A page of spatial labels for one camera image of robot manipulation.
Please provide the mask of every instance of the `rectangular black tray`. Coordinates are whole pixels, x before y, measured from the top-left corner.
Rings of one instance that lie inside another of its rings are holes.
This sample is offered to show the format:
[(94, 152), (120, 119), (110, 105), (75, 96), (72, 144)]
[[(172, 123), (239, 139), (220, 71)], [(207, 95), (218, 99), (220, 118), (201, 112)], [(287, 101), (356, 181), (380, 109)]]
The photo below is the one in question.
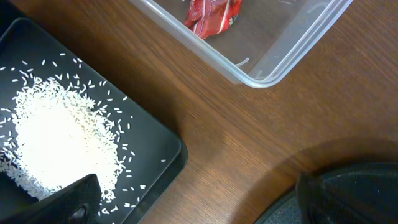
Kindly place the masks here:
[[(72, 76), (76, 73), (79, 74), (80, 81), (84, 83), (91, 80), (93, 84), (98, 86), (100, 81), (105, 81), (101, 75), (85, 63), (82, 63), (82, 66), (79, 67), (79, 63), (72, 61), (73, 58), (77, 58), (76, 55), (67, 50), (62, 44), (59, 44), (38, 25), (28, 19), (21, 19), (21, 17), (24, 17), (24, 15), (13, 5), (3, 0), (0, 1), (0, 35), (2, 35), (0, 39), (0, 67), (6, 67), (6, 69), (0, 71), (0, 91), (2, 92), (0, 107), (11, 109), (15, 107), (15, 102), (11, 98), (22, 86), (12, 83), (11, 80), (13, 78), (21, 79), (20, 69), (26, 71), (32, 67), (35, 69), (33, 71), (34, 75), (44, 80), (49, 76), (54, 77), (54, 74), (63, 73), (64, 78), (59, 82), (65, 87), (69, 81), (75, 81)], [(61, 52), (66, 53), (66, 55), (60, 56)], [(46, 59), (44, 66), (41, 65), (43, 59)], [(28, 65), (22, 64), (21, 60), (28, 62)], [(52, 61), (57, 62), (58, 66), (53, 66), (51, 64)], [(68, 81), (65, 78), (66, 72), (70, 74), (70, 80)], [(106, 92), (111, 90), (112, 98), (115, 100), (107, 102), (107, 104), (110, 108), (120, 108), (123, 110), (123, 114), (113, 113), (110, 118), (115, 120), (115, 122), (118, 119), (122, 119), (123, 123), (126, 120), (131, 123), (130, 130), (127, 131), (124, 128), (126, 131), (125, 136), (128, 138), (124, 138), (123, 143), (128, 143), (136, 156), (126, 168), (132, 170), (133, 178), (119, 179), (115, 190), (116, 199), (112, 203), (102, 202), (103, 207), (108, 208), (108, 210), (117, 205), (119, 207), (118, 213), (115, 213), (115, 215), (113, 213), (111, 215), (101, 215), (98, 221), (100, 223), (137, 223), (183, 170), (187, 162), (187, 149), (178, 136), (160, 124), (135, 102), (130, 99), (122, 101), (124, 94), (111, 83), (108, 82), (104, 88), (106, 90), (101, 90), (97, 87), (93, 88), (88, 94), (97, 101), (103, 100), (105, 102), (107, 98)], [(0, 113), (0, 119), (3, 120), (4, 116), (7, 116), (7, 112), (0, 111)], [(3, 129), (0, 129), (0, 133), (8, 133), (9, 130), (14, 130), (14, 125), (11, 123), (7, 123)], [(123, 155), (127, 155), (122, 150), (118, 150), (118, 154), (119, 159)], [(161, 159), (166, 159), (166, 162), (160, 162)], [(4, 187), (1, 186), (2, 182), (4, 184), (7, 183), (0, 180), (0, 189)], [(141, 190), (139, 188), (140, 184), (146, 184), (147, 188)], [(129, 189), (130, 186), (133, 186), (135, 191), (128, 192), (128, 194), (121, 191), (121, 189)], [(7, 197), (2, 198), (2, 195), (4, 193), (0, 195), (0, 202), (5, 202), (4, 200), (7, 200)], [(23, 202), (14, 201), (13, 205), (21, 208), (34, 203), (34, 200), (24, 195), (22, 191), (21, 195), (23, 196), (18, 198)], [(141, 198), (141, 201), (136, 208), (123, 207), (124, 202), (136, 202), (138, 197)], [(0, 203), (0, 209), (4, 209), (3, 211), (12, 210), (11, 207), (1, 208), (3, 206), (1, 204), (9, 205), (9, 203)]]

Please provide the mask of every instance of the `red candy wrapper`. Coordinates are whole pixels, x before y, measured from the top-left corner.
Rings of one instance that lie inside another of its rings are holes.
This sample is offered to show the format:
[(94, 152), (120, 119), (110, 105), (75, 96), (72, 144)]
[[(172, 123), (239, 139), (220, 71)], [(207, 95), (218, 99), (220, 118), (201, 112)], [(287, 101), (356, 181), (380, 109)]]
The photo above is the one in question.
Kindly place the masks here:
[(191, 0), (185, 25), (205, 39), (226, 31), (241, 10), (242, 0)]

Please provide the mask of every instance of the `transparent plastic bin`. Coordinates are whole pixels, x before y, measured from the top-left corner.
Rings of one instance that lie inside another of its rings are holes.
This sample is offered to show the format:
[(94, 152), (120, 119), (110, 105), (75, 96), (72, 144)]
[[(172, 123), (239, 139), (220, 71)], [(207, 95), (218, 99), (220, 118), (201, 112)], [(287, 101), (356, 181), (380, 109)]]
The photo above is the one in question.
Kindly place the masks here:
[(130, 0), (233, 83), (278, 83), (353, 0), (243, 0), (234, 24), (205, 40), (184, 26), (190, 0)]

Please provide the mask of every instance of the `wooden table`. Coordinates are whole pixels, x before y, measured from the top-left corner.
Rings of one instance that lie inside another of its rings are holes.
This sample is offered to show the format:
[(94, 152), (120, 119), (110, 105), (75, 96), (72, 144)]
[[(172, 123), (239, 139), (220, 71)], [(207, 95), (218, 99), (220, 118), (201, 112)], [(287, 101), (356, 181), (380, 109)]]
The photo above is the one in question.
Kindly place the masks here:
[(179, 133), (143, 223), (253, 223), (301, 172), (398, 160), (398, 2), (355, 1), (276, 86), (233, 85), (127, 0), (13, 0)]

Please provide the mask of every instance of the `wood grain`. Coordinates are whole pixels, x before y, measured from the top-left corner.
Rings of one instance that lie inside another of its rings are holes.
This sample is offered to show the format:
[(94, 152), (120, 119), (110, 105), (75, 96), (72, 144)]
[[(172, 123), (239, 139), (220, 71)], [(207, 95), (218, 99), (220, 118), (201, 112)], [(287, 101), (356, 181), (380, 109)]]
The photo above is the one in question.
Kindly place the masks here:
[(189, 151), (143, 223), (253, 223), (301, 172), (398, 161), (398, 2), (355, 1), (278, 85), (233, 85), (127, 0), (13, 0)]

